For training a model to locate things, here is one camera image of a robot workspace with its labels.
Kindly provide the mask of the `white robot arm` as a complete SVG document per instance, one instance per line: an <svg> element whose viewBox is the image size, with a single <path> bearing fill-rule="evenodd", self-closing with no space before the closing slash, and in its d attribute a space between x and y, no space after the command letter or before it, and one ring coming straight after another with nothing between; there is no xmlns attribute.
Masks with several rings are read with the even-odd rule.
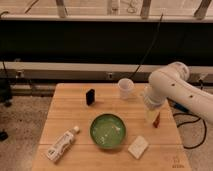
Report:
<svg viewBox="0 0 213 171"><path fill-rule="evenodd" d="M189 68L182 62L153 71L142 92L144 104L149 110L155 110L169 98L213 124L213 94L190 85L189 75Z"/></svg>

